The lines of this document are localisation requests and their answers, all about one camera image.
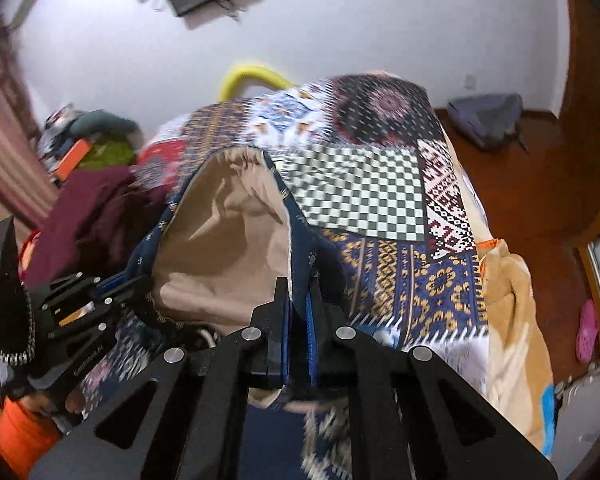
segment black and white checkered fabric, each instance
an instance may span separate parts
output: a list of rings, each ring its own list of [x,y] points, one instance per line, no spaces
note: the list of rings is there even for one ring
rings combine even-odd
[[[272,154],[309,224],[392,240],[425,240],[413,148],[314,145]]]

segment pink slipper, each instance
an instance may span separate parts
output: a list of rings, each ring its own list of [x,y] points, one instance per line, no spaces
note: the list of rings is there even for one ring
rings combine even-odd
[[[576,355],[581,363],[593,359],[593,345],[598,336],[598,318],[593,300],[587,301],[580,311],[580,328],[576,338]]]

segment gray backpack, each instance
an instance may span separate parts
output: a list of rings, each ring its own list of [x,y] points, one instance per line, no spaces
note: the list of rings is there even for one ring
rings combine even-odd
[[[481,150],[496,150],[513,136],[528,152],[518,122],[522,114],[519,94],[462,97],[449,101],[446,111],[458,130]]]

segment wooden baseboard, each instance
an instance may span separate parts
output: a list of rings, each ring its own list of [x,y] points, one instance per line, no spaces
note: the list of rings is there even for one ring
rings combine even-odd
[[[441,121],[448,118],[449,114],[447,113],[446,108],[434,108],[433,110]],[[558,118],[550,110],[533,110],[531,108],[526,108],[525,110],[522,110],[522,117],[548,121],[551,124],[558,124]]]

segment pile of clothes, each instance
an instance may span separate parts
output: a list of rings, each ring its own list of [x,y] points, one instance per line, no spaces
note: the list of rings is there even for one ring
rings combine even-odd
[[[160,218],[168,190],[145,190],[128,166],[75,170],[42,227],[24,282],[29,290],[81,271],[111,276]]]
[[[130,164],[135,153],[128,136],[138,131],[138,125],[105,110],[85,112],[68,104],[56,110],[46,120],[38,141],[38,157],[47,170],[53,171],[59,161],[81,139],[93,147],[80,161],[78,168],[106,168]]]

